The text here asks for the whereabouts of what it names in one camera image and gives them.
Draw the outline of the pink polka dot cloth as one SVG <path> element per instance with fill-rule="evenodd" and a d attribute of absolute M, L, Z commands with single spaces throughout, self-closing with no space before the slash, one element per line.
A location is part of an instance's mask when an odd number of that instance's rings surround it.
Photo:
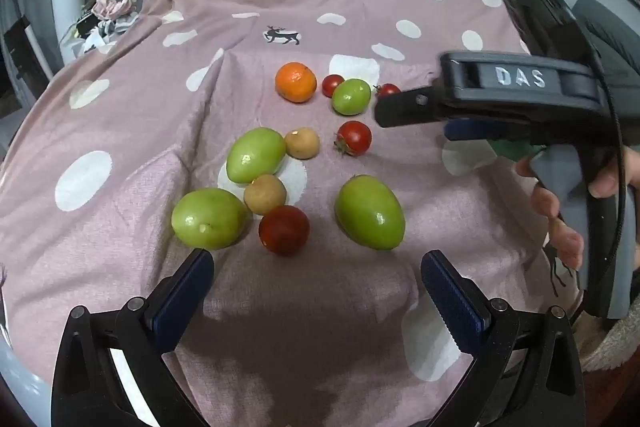
<path fill-rule="evenodd" d="M 271 254 L 250 223 L 214 254 L 216 282 L 167 359 L 214 426 L 408 426 L 431 417 L 469 364 L 420 281 L 443 251 L 490 297 L 521 310 L 568 307 L 552 271 L 532 182 L 483 143 L 450 144 L 440 124 L 374 128 L 360 157 L 338 153 L 341 117 L 316 94 L 277 94 L 289 62 L 401 89 L 424 86 L 440 54 L 523 49 L 502 0 L 143 0 L 114 44 L 56 75 L 1 168 L 1 373 L 46 425 L 70 310 L 148 295 L 188 254 L 172 208 L 200 187 L 234 195 L 226 159 L 245 132 L 308 127 L 319 154 L 284 158 L 288 202 L 308 243 Z M 383 182 L 406 218 L 377 251 L 337 224 L 352 176 Z"/>

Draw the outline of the small red cherry tomato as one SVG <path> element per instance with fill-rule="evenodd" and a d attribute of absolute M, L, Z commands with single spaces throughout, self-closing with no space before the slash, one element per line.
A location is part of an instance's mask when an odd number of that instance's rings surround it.
<path fill-rule="evenodd" d="M 337 74 L 327 75 L 326 78 L 322 80 L 321 83 L 321 92 L 327 98 L 332 98 L 332 95 L 335 89 L 345 81 L 344 77 Z"/>

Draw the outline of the red tomato with calyx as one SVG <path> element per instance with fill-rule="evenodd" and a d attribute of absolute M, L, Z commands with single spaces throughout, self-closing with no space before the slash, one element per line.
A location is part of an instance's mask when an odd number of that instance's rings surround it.
<path fill-rule="evenodd" d="M 338 128 L 334 146 L 342 154 L 361 156 L 369 150 L 372 143 L 370 128 L 361 121 L 346 121 Z"/>

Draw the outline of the dark red tomato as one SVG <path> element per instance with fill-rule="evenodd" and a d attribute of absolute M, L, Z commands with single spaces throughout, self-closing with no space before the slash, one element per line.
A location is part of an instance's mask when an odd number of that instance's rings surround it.
<path fill-rule="evenodd" d="M 262 246 L 281 257 L 297 254 L 307 243 L 309 233 L 310 222 L 306 213 L 290 205 L 273 208 L 258 225 Z"/>

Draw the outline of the white cylinder lamp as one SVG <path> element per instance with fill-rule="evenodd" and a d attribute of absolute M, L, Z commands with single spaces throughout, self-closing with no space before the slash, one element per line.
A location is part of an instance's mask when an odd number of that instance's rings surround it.
<path fill-rule="evenodd" d="M 79 39 L 73 37 L 72 32 L 81 17 L 85 0 L 51 0 L 51 4 L 58 50 L 66 65 L 77 56 L 74 48 L 78 46 Z"/>

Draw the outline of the red cherry tomato with stem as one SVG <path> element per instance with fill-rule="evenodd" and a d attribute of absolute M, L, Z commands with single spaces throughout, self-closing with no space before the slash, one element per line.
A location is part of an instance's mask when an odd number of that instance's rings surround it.
<path fill-rule="evenodd" d="M 384 96 L 389 96 L 400 92 L 401 90 L 393 83 L 383 83 L 375 88 L 375 94 L 378 98 L 384 98 Z"/>

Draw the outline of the large green fruit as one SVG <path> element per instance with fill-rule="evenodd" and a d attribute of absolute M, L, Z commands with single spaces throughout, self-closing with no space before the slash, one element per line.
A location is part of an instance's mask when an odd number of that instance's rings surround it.
<path fill-rule="evenodd" d="M 334 215 L 345 234 L 361 246 L 391 251 L 404 240 L 404 210 L 395 194 L 374 176 L 358 174 L 345 182 L 337 193 Z"/>

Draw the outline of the round green fruit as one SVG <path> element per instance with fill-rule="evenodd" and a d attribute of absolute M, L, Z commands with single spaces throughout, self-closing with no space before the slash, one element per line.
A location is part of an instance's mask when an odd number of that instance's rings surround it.
<path fill-rule="evenodd" d="M 361 79 L 347 79 L 333 91 L 331 103 L 335 113 L 342 116 L 362 114 L 371 101 L 369 83 Z"/>

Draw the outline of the orange mandarin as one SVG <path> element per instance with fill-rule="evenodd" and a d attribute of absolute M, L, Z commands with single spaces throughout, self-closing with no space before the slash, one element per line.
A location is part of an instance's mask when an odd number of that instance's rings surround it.
<path fill-rule="evenodd" d="M 317 90 L 317 77 L 305 64 L 289 62 L 274 77 L 277 94 L 292 103 L 306 103 Z"/>

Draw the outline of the green plastic bowl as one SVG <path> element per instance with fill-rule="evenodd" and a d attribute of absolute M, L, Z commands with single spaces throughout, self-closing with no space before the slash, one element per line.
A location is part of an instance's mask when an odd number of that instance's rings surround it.
<path fill-rule="evenodd" d="M 488 144 L 497 156 L 513 162 L 533 156 L 541 150 L 541 146 L 532 145 L 525 141 L 488 140 Z"/>

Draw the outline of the oval green fruit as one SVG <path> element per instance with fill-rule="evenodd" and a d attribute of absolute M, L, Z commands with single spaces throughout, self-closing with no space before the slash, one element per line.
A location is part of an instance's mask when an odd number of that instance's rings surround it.
<path fill-rule="evenodd" d="M 276 130 L 258 127 L 245 132 L 229 150 L 227 176 L 237 184 L 253 182 L 263 174 L 278 171 L 286 154 L 282 135 Z"/>

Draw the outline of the pile of clothes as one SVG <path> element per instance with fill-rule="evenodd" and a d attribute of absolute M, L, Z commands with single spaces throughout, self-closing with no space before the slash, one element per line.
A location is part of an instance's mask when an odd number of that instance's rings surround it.
<path fill-rule="evenodd" d="M 73 36 L 82 41 L 81 53 L 114 43 L 138 19 L 137 0 L 94 0 L 81 12 Z"/>

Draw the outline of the brown longan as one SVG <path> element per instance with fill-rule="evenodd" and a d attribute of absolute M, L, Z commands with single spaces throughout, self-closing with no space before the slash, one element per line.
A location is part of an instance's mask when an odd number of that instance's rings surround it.
<path fill-rule="evenodd" d="M 320 139 L 317 132 L 308 127 L 288 132 L 284 141 L 288 156 L 299 160 L 314 158 L 320 150 Z"/>
<path fill-rule="evenodd" d="M 247 185 L 243 198 L 245 206 L 252 213 L 265 216 L 269 211 L 286 203 L 286 190 L 276 176 L 263 174 Z"/>

